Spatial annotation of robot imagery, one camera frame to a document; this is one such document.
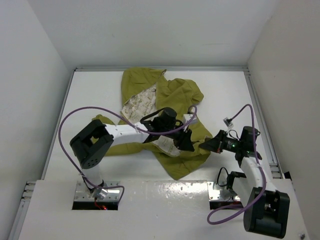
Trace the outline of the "olive green hooded jacket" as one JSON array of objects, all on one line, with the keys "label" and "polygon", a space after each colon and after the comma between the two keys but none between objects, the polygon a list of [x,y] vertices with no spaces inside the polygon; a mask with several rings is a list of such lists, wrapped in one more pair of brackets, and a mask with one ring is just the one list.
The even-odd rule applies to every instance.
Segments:
[{"label": "olive green hooded jacket", "polygon": [[[198,85],[190,79],[175,78],[167,80],[164,69],[133,67],[125,70],[121,80],[121,115],[131,123],[138,122],[161,108],[170,107],[182,120],[192,105],[199,104],[204,95]],[[174,146],[173,140],[161,136],[151,143],[127,143],[113,145],[106,156],[131,155],[143,150],[153,152],[165,171],[174,180],[179,180],[206,162],[208,150],[200,149],[199,144],[212,134],[197,121],[189,127],[194,151],[181,151]]]}]

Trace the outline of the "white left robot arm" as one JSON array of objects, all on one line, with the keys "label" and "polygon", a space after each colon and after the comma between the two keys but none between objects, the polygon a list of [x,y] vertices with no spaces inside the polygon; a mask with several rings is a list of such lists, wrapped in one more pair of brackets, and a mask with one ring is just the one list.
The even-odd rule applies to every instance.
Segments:
[{"label": "white left robot arm", "polygon": [[97,166],[110,147],[148,144],[163,137],[171,139],[180,151],[194,152],[189,125],[197,121],[196,113],[189,110],[182,120],[177,116],[173,108],[164,107],[136,123],[114,125],[104,124],[99,119],[92,120],[70,141],[70,147],[84,171],[82,177],[89,192],[105,186]]}]

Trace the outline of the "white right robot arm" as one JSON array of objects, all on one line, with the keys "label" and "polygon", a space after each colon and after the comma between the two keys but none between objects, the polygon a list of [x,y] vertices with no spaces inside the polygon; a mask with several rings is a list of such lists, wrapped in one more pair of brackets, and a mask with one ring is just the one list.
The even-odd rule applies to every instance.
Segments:
[{"label": "white right robot arm", "polygon": [[255,151],[259,135],[251,126],[243,127],[240,138],[229,137],[228,132],[220,130],[215,137],[206,138],[199,148],[235,154],[241,171],[227,172],[224,182],[219,179],[214,182],[220,193],[217,200],[234,202],[239,197],[247,232],[282,239],[287,230],[290,197],[275,187],[260,165],[262,157]]}]

